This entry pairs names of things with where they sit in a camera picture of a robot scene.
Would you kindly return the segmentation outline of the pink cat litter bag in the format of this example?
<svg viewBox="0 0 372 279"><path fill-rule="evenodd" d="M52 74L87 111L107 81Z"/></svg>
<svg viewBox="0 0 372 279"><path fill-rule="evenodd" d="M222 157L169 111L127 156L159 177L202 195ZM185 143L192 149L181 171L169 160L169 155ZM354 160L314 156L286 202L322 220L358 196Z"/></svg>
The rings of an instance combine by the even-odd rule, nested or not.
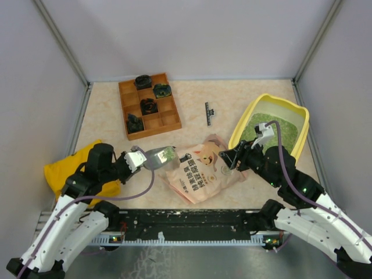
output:
<svg viewBox="0 0 372 279"><path fill-rule="evenodd" d="M159 178L187 203L200 203L222 190L243 182L247 172L231 170L219 156L227 144L216 134L201 144L175 149L175 158Z"/></svg>

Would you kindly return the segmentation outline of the silver metal scoop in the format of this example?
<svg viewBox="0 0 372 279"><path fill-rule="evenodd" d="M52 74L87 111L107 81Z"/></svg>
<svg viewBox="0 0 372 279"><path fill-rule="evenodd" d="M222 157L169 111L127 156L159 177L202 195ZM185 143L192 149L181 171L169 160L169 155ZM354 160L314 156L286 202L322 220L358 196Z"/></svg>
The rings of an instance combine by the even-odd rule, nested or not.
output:
<svg viewBox="0 0 372 279"><path fill-rule="evenodd" d="M145 152L147 161L144 163L144 167L147 170L157 170L171 162L171 161L166 161L166 159L163 158L163 150L166 147L168 146L151 149Z"/></svg>

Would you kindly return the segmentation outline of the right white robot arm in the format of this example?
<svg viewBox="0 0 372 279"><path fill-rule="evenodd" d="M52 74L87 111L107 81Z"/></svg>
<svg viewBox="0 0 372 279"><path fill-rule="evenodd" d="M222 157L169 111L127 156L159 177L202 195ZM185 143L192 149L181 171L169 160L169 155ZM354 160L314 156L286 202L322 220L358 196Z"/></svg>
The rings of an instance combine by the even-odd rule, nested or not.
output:
<svg viewBox="0 0 372 279"><path fill-rule="evenodd" d="M349 278L371 278L371 235L315 179L296 168L295 158L281 144L264 151L253 141L241 141L219 155L230 169L253 170L297 210L293 213L279 202L267 201L259 212L263 228L284 230L311 244Z"/></svg>

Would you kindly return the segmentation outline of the black bag sealing clip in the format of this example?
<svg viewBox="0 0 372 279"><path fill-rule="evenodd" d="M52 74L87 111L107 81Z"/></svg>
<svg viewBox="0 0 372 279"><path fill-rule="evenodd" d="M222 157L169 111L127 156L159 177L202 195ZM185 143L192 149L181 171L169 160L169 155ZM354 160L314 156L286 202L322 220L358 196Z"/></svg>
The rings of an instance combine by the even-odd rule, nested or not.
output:
<svg viewBox="0 0 372 279"><path fill-rule="evenodd" d="M212 117L215 115L214 109L211 109L208 102L205 102L205 112L206 112L206 121L207 126L210 127L212 125Z"/></svg>

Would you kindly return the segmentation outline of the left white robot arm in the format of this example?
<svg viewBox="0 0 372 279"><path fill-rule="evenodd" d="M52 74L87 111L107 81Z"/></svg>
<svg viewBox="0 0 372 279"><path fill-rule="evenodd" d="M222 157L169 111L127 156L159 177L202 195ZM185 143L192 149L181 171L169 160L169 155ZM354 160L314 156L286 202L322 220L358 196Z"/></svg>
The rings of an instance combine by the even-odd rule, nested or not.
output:
<svg viewBox="0 0 372 279"><path fill-rule="evenodd" d="M7 271L16 278L64 278L74 259L101 232L120 226L114 197L100 197L104 184L127 182L146 162L145 152L135 146L115 156L109 144L96 144L87 161L66 179L62 193L42 231L21 257L11 258ZM73 226L91 201L99 199L88 219Z"/></svg>

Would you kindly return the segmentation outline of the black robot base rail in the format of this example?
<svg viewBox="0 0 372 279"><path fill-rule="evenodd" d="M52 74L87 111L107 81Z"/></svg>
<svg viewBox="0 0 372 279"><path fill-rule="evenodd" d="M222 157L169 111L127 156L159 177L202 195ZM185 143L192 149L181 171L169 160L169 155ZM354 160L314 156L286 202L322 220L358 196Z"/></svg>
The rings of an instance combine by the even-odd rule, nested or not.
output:
<svg viewBox="0 0 372 279"><path fill-rule="evenodd" d="M247 241L262 235L264 243L278 245L285 232L259 220L257 210L246 209L122 209L116 224L104 234L128 241Z"/></svg>

